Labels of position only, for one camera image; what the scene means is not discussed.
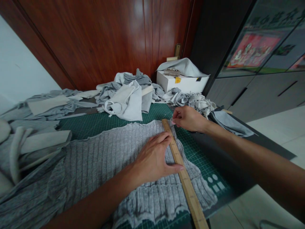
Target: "cabinet handle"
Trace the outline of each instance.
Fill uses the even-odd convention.
[[[297,105],[297,107],[300,106],[300,105],[302,105],[303,103],[305,103],[305,101],[301,102],[299,105]]]
[[[236,99],[233,101],[233,103],[231,104],[231,106],[233,106],[233,105],[237,102],[237,100],[239,100],[239,98],[245,93],[245,91],[246,91],[247,89],[248,89],[247,87],[245,87],[245,88],[243,89],[243,91],[239,94],[239,96],[237,96]]]
[[[284,91],[282,91],[277,97],[281,96],[285,91],[287,91],[289,88],[291,88],[293,85],[295,85],[298,81],[294,81],[289,87],[287,87]]]

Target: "yellow label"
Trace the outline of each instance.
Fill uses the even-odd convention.
[[[180,83],[180,81],[181,81],[181,78],[180,77],[176,77],[175,83]]]

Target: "finger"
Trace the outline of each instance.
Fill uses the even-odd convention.
[[[173,119],[177,118],[177,115],[182,111],[181,107],[176,107],[173,113]]]
[[[177,127],[180,127],[180,126],[181,126],[181,121],[182,121],[181,118],[175,118],[175,119],[173,119],[173,122],[176,123]]]
[[[159,136],[156,137],[156,139],[154,141],[156,141],[157,143],[163,142],[164,139],[166,139],[166,137],[170,136],[170,132],[169,131],[165,131],[159,134]]]
[[[179,173],[182,170],[184,170],[184,166],[180,164],[166,165],[165,167],[166,176]]]
[[[165,148],[168,147],[168,145],[171,143],[172,136],[167,136],[160,144],[162,144]]]
[[[159,135],[160,135],[160,133],[159,133],[159,134],[157,134],[157,135],[155,135],[155,136],[153,136],[153,137],[151,137],[151,138],[148,140],[148,142],[151,142],[151,141],[155,140],[155,139],[156,139],[156,137],[158,137]]]

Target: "white wall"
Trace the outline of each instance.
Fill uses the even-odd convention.
[[[0,114],[33,95],[60,89],[0,16]]]

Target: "poster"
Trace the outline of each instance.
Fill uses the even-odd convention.
[[[305,54],[295,62],[290,69],[291,71],[305,71]]]
[[[259,67],[280,41],[280,37],[246,33],[227,68]]]

